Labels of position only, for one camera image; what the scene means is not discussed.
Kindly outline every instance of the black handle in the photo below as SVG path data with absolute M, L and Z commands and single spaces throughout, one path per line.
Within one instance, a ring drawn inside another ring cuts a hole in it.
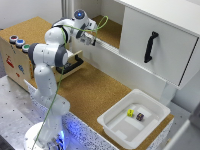
M 66 74 L 70 71 L 72 71 L 73 69 L 75 69 L 76 67 L 80 66 L 84 61 L 78 57 L 78 55 L 75 55 L 75 60 L 77 61 L 75 64 L 67 67 L 64 69 L 63 74 Z M 58 73 L 62 74 L 62 69 L 59 67 L 56 67 L 56 71 L 58 71 Z
M 159 34 L 156 32 L 152 32 L 152 36 L 149 38 L 148 44 L 147 44 L 147 49 L 146 49 L 146 53 L 144 56 L 144 63 L 148 63 L 149 61 L 152 60 L 152 57 L 150 56 L 151 54 L 151 49 L 152 49 L 152 45 L 153 45 L 153 39 L 155 39 L 156 37 L 158 37 Z

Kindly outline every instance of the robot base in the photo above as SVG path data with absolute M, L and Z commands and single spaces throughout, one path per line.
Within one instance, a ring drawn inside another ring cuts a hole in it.
M 34 144 L 34 138 L 36 137 L 37 133 L 39 132 L 40 128 L 42 126 L 42 122 L 35 124 L 32 126 L 25 134 L 24 137 L 24 150 L 32 150 L 33 144 Z M 65 149 L 67 148 L 67 145 L 69 144 L 69 138 L 65 138 Z M 41 148 L 35 144 L 33 150 L 49 150 L 48 147 Z

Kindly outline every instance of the brown work surface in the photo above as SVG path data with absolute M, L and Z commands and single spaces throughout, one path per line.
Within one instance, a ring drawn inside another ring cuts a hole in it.
M 12 27 L 0 31 L 0 36 L 9 42 L 12 35 L 25 40 L 26 44 L 45 43 L 44 35 L 51 28 L 51 24 L 40 17 L 35 17 Z
M 34 79 L 30 83 L 36 87 Z M 129 92 L 131 89 L 84 62 L 80 70 L 61 82 L 58 94 L 70 102 L 72 113 L 121 150 L 123 148 L 105 134 L 97 118 Z M 169 115 L 137 150 L 145 150 L 172 119 L 173 115 Z
M 99 24 L 102 18 L 103 16 L 100 15 L 93 18 L 93 20 L 96 21 L 97 24 Z M 122 32 L 122 25 L 112 20 L 108 20 L 107 24 L 98 31 L 97 38 L 101 39 L 102 41 L 105 41 L 106 43 L 116 48 L 119 48 L 121 32 Z

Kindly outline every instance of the cabinet door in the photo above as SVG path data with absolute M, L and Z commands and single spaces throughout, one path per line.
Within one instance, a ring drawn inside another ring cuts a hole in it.
M 159 36 L 153 40 L 152 60 L 144 63 L 152 32 Z M 197 37 L 191 34 L 128 7 L 125 9 L 120 54 L 175 85 L 181 81 L 196 41 Z

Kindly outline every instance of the black handle on drawer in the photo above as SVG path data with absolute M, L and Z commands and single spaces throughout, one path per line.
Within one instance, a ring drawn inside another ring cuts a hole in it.
M 76 67 L 80 66 L 84 61 L 78 57 L 78 55 L 75 55 L 75 60 L 77 61 L 75 64 L 67 67 L 64 69 L 63 74 L 66 74 L 70 71 L 72 71 L 73 69 L 75 69 Z M 56 67 L 56 71 L 58 71 L 58 73 L 62 74 L 62 69 L 59 67 Z
M 150 56 L 150 54 L 151 54 L 151 49 L 152 49 L 152 45 L 153 45 L 153 40 L 158 36 L 159 36 L 159 34 L 153 31 L 152 36 L 149 38 L 146 53 L 145 53 L 145 56 L 144 56 L 144 62 L 145 63 L 148 63 L 149 61 L 152 60 L 152 57 Z

